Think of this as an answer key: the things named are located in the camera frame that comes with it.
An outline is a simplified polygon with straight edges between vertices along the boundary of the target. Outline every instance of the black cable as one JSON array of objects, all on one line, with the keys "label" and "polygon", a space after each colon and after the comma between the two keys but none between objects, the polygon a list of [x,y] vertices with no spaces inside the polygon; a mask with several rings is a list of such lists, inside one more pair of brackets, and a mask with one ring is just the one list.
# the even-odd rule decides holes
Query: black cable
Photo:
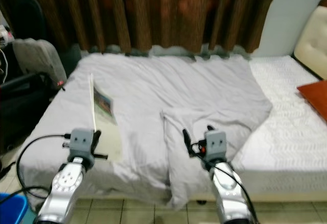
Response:
[{"label": "black cable", "polygon": [[245,196],[246,196],[246,199],[247,199],[247,201],[248,201],[248,203],[249,203],[249,205],[250,205],[250,211],[251,211],[251,214],[253,215],[253,218],[254,218],[255,222],[256,222],[256,223],[259,223],[259,221],[258,221],[258,217],[256,216],[256,212],[255,212],[255,209],[254,209],[254,206],[253,206],[253,203],[252,203],[252,201],[251,201],[251,199],[250,199],[250,196],[249,196],[248,192],[246,191],[245,187],[243,186],[243,184],[240,183],[238,180],[236,180],[236,178],[235,178],[234,176],[232,176],[232,175],[230,175],[229,173],[227,173],[226,171],[224,171],[224,170],[222,170],[222,169],[216,167],[216,165],[215,165],[214,163],[209,162],[209,161],[206,161],[205,159],[203,159],[203,158],[202,158],[200,155],[198,155],[198,154],[195,154],[195,156],[198,157],[199,159],[201,159],[201,161],[203,161],[205,164],[208,164],[208,165],[210,165],[211,167],[214,167],[214,168],[216,168],[217,170],[219,170],[219,171],[223,172],[224,174],[228,175],[230,178],[232,178],[232,179],[233,179],[233,180],[234,180],[234,181],[235,181],[235,182],[236,182],[236,183],[241,187],[241,189],[243,190],[243,192],[244,192],[244,194],[245,194]]},{"label": "black cable", "polygon": [[8,195],[7,197],[5,197],[3,200],[0,200],[0,205],[3,204],[5,201],[7,201],[8,199],[14,197],[15,195],[19,194],[20,192],[25,192],[25,191],[29,191],[31,189],[43,189],[45,191],[48,191],[48,189],[46,189],[45,187],[42,186],[31,186],[31,187],[23,187],[22,189],[13,192],[12,194]]},{"label": "black cable", "polygon": [[[19,164],[20,164],[20,160],[21,160],[21,157],[23,156],[24,152],[26,151],[26,149],[31,145],[33,144],[34,142],[38,141],[38,140],[41,140],[41,139],[45,139],[45,138],[50,138],[50,137],[64,137],[66,138],[67,137],[67,134],[65,135],[58,135],[58,134],[54,134],[54,135],[46,135],[46,136],[40,136],[36,139],[34,139],[33,141],[29,142],[26,147],[21,151],[21,153],[19,154],[18,158],[17,158],[17,161],[16,161],[16,173],[17,173],[17,177],[18,177],[18,180],[19,180],[19,183],[21,184],[22,186],[22,189],[25,189],[25,188],[28,188],[23,179],[21,178],[21,175],[20,175],[20,170],[19,170]],[[37,198],[41,198],[41,199],[46,199],[46,197],[44,196],[41,196],[41,195],[37,195],[36,193],[32,193],[28,190],[26,190],[27,193],[29,193],[30,195],[34,196],[34,197],[37,197]]]}]

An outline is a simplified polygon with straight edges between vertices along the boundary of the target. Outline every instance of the cable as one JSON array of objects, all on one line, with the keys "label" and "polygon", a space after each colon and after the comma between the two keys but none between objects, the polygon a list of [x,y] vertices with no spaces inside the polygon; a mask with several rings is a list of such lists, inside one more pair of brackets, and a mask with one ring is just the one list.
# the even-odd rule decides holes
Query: cable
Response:
[{"label": "cable", "polygon": [[6,81],[6,78],[7,78],[7,75],[8,75],[8,61],[7,61],[5,53],[2,51],[1,48],[0,48],[0,51],[2,52],[2,55],[4,56],[4,59],[5,59],[5,62],[6,62],[5,76],[4,76],[4,79],[2,80],[2,83],[4,83]]},{"label": "cable", "polygon": [[[21,157],[22,155],[24,154],[24,152],[26,151],[26,149],[31,145],[33,144],[34,142],[40,140],[40,139],[45,139],[45,138],[50,138],[50,137],[64,137],[66,138],[68,134],[65,134],[65,135],[58,135],[58,134],[54,134],[54,135],[46,135],[46,136],[40,136],[36,139],[34,139],[33,141],[29,142],[27,144],[27,146],[21,151],[21,153],[19,154],[18,158],[17,158],[17,161],[16,161],[16,173],[17,173],[17,177],[18,177],[18,180],[19,180],[19,183],[21,184],[22,188],[27,188],[27,186],[25,185],[23,179],[21,178],[21,175],[20,175],[20,170],[19,170],[19,164],[20,164],[20,160],[21,160]],[[37,195],[36,193],[32,193],[30,192],[29,190],[26,191],[27,193],[29,193],[30,195],[34,196],[34,197],[37,197],[37,198],[41,198],[41,199],[46,199],[47,197],[44,197],[44,196],[40,196],[40,195]]]},{"label": "cable", "polygon": [[31,186],[31,187],[23,187],[22,189],[13,192],[12,194],[8,195],[7,197],[5,197],[3,200],[0,200],[0,205],[3,204],[5,201],[7,201],[8,199],[14,197],[15,195],[19,194],[20,192],[25,192],[25,191],[29,191],[31,189],[43,189],[48,191],[48,189],[46,189],[45,187],[42,186]]},{"label": "cable", "polygon": [[205,164],[208,164],[208,165],[210,165],[211,167],[214,167],[214,168],[216,168],[217,170],[219,170],[219,171],[221,171],[221,172],[223,172],[224,174],[226,174],[226,175],[228,175],[230,178],[232,178],[240,187],[241,187],[241,189],[243,190],[243,192],[244,192],[244,194],[245,194],[245,196],[246,196],[246,199],[247,199],[247,201],[248,201],[248,203],[249,203],[249,205],[250,205],[250,212],[251,212],[251,214],[253,215],[253,218],[254,218],[254,220],[255,220],[255,222],[256,223],[259,223],[259,221],[258,221],[258,217],[256,216],[256,212],[255,212],[255,209],[254,209],[254,206],[253,206],[253,203],[252,203],[252,201],[251,201],[251,199],[250,199],[250,196],[249,196],[249,194],[248,194],[248,192],[246,191],[246,189],[245,189],[245,187],[243,186],[243,184],[242,183],[240,183],[238,180],[236,180],[236,178],[234,177],[234,176],[232,176],[232,175],[230,175],[229,173],[227,173],[226,171],[224,171],[224,170],[222,170],[222,169],[220,169],[220,168],[218,168],[214,163],[212,163],[212,162],[209,162],[209,161],[206,161],[205,159],[203,159],[200,155],[198,155],[198,154],[195,154],[195,156],[196,157],[198,157],[201,161],[203,161]]}]

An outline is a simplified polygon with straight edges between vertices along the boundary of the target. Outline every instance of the blue container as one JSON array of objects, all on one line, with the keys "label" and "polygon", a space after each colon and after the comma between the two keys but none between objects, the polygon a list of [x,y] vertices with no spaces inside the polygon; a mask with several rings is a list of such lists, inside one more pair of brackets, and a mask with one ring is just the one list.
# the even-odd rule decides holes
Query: blue container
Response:
[{"label": "blue container", "polygon": [[[0,193],[0,200],[9,194]],[[16,195],[2,205],[0,205],[0,223],[1,224],[19,224],[28,208],[25,196]]]}]

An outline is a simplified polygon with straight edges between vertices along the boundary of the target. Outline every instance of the orange pillow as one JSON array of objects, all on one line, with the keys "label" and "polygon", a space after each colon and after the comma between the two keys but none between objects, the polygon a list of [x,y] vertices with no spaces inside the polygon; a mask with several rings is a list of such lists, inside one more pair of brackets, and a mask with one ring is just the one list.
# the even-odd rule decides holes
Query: orange pillow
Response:
[{"label": "orange pillow", "polygon": [[309,85],[302,85],[297,89],[327,121],[327,80]]}]

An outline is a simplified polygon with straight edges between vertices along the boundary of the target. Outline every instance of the tiled floor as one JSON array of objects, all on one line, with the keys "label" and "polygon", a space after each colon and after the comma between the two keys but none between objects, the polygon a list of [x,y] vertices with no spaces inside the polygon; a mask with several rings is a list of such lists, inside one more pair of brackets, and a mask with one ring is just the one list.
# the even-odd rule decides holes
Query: tiled floor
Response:
[{"label": "tiled floor", "polygon": [[[15,170],[0,181],[0,192],[11,193],[19,187]],[[327,203],[254,203],[254,206],[261,224],[327,224]],[[133,200],[78,200],[70,223],[215,224],[219,220],[215,203],[211,202],[203,206],[189,202],[185,208],[175,212]]]}]

